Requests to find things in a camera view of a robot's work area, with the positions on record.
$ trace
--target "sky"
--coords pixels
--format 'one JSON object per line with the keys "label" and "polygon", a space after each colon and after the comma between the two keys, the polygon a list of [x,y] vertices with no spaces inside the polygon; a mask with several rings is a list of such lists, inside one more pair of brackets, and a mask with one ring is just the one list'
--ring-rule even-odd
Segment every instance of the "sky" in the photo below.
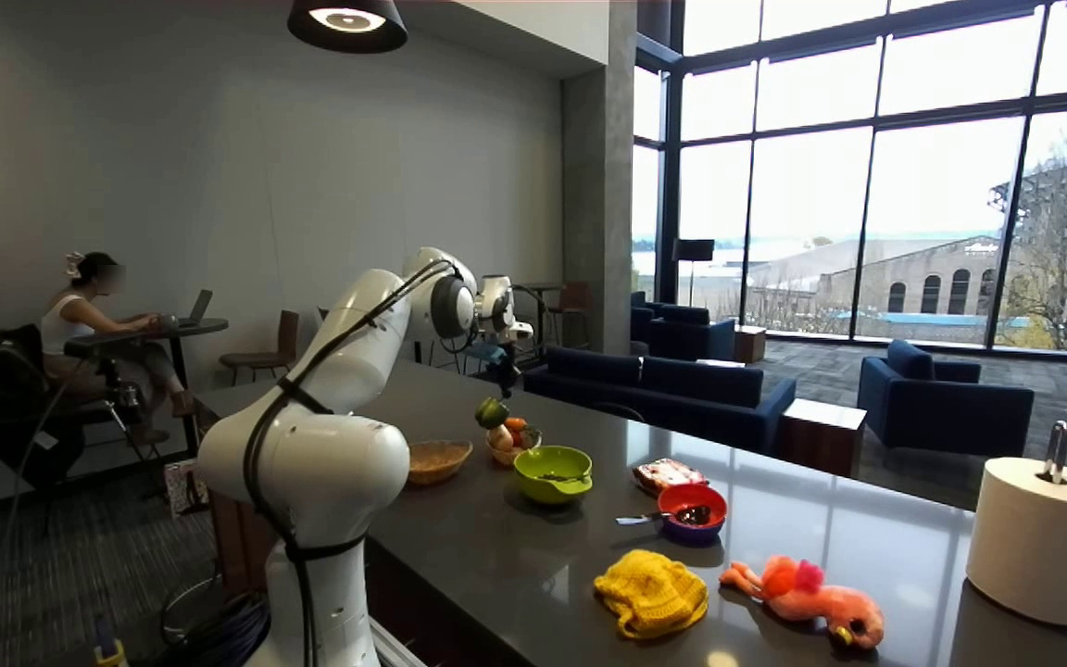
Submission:
{"label": "sky", "polygon": [[[755,27],[754,5],[688,0],[688,45],[708,51],[728,40],[745,45]],[[777,0],[765,33],[799,33],[883,12],[883,0],[828,5]],[[951,31],[888,45],[883,112],[923,112],[972,99],[1022,95],[1031,84],[1040,12],[1015,21]],[[860,120],[876,104],[878,49],[856,49],[828,61],[765,62],[759,126],[792,126],[823,120]],[[1067,89],[1067,9],[1052,12],[1040,94]],[[660,83],[639,69],[639,132],[656,136]],[[740,132],[754,116],[754,69],[684,78],[682,136]],[[1022,120],[892,131],[876,150],[876,235],[973,235],[1002,226],[993,184],[1015,169]],[[1067,136],[1067,116],[1040,116],[1031,132],[1025,162],[1046,162]],[[812,132],[759,141],[755,162],[755,255],[792,255],[812,238],[856,238],[862,208],[870,131]],[[656,161],[639,150],[634,166],[634,238],[652,238]],[[682,156],[682,238],[740,235],[745,219],[745,145],[684,150]]]}

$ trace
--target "laptop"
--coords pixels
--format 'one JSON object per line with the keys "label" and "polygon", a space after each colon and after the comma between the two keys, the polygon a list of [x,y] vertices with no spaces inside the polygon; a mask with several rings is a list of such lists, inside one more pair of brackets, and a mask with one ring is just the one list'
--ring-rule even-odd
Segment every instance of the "laptop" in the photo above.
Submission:
{"label": "laptop", "polygon": [[198,292],[198,305],[194,305],[194,311],[190,311],[190,320],[182,320],[182,324],[186,324],[186,327],[202,324],[203,311],[207,311],[207,300],[210,300],[210,290],[202,290],[202,292]]}

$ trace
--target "gray countertop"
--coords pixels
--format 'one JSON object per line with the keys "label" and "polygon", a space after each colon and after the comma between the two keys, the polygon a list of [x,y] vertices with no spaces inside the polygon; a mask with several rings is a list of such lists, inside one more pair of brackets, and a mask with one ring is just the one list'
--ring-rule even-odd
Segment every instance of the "gray countertop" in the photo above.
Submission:
{"label": "gray countertop", "polygon": [[[972,510],[518,393],[513,411],[541,426],[545,442],[578,446],[598,464],[598,488],[578,509],[534,509],[514,494],[513,469],[488,464],[472,419],[493,393],[461,376],[398,368],[367,416],[404,426],[412,442],[455,439],[479,450],[461,478],[409,488],[372,536],[529,665],[831,660],[823,632],[718,594],[729,558],[765,568],[766,557],[817,558],[831,583],[870,594],[888,631],[876,665],[1067,665],[1067,631],[1025,624],[967,584]],[[615,515],[652,509],[629,467],[656,456],[704,469],[728,494],[729,524],[718,544],[676,544],[615,526]],[[626,547],[688,565],[708,583],[708,619],[660,645],[624,640],[594,595],[594,577]]]}

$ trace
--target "backpack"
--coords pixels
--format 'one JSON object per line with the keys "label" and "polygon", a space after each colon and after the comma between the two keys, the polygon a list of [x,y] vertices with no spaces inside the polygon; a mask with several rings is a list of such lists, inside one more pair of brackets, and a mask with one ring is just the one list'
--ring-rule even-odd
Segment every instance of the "backpack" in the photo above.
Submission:
{"label": "backpack", "polygon": [[0,461],[50,488],[87,452],[83,419],[55,411],[39,327],[0,331]]}

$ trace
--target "sofa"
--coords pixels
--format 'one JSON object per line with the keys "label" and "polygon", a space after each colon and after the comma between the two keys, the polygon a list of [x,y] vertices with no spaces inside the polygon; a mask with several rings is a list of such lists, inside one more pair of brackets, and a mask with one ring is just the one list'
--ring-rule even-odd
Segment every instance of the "sofa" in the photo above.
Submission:
{"label": "sofa", "polygon": [[710,324],[708,306],[650,305],[634,295],[629,339],[650,355],[734,358],[734,324]]}
{"label": "sofa", "polygon": [[796,395],[792,378],[765,382],[759,368],[581,348],[549,348],[545,368],[528,372],[523,385],[541,395],[772,456],[777,456],[777,430]]}
{"label": "sofa", "polygon": [[1022,456],[1034,393],[981,385],[977,364],[892,341],[884,355],[862,355],[856,403],[884,450]]}

